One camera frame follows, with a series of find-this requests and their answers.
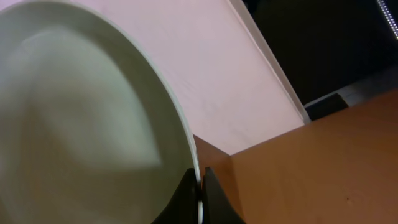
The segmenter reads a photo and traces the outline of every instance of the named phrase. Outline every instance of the wood grain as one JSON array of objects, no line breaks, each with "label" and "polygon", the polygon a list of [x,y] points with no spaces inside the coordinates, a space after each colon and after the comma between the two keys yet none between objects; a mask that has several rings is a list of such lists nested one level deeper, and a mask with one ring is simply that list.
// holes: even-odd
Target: wood grain
[{"label": "wood grain", "polygon": [[248,223],[398,223],[398,91],[232,160]]},{"label": "wood grain", "polygon": [[231,156],[197,136],[194,138],[197,145],[200,174],[205,175],[206,167],[213,168],[230,204],[243,217]]}]

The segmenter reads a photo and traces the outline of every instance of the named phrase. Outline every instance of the ceramic plate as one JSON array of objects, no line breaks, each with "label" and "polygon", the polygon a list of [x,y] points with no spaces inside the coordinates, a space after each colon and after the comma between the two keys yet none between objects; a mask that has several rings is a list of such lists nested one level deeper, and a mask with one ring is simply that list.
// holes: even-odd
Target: ceramic plate
[{"label": "ceramic plate", "polygon": [[150,223],[198,162],[123,31],[62,2],[0,13],[0,223]]}]

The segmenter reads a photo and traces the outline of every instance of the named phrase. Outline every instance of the white panel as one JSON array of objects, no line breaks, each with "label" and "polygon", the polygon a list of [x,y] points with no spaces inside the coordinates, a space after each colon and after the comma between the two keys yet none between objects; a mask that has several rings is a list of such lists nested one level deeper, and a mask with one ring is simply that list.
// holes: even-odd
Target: white panel
[{"label": "white panel", "polygon": [[227,1],[75,2],[136,39],[170,83],[192,132],[228,154],[303,125]]}]

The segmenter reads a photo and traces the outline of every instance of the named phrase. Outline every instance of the black object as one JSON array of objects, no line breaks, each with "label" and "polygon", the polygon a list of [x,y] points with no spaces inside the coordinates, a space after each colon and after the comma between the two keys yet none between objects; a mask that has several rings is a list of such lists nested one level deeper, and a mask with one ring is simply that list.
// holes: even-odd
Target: black object
[{"label": "black object", "polygon": [[213,170],[206,168],[203,189],[196,181],[195,170],[189,168],[169,204],[152,224],[198,223],[198,203],[203,200],[203,224],[244,224],[233,210]]},{"label": "black object", "polygon": [[328,98],[307,107],[306,110],[311,120],[315,121],[347,107],[348,105],[342,97],[335,93]]}]

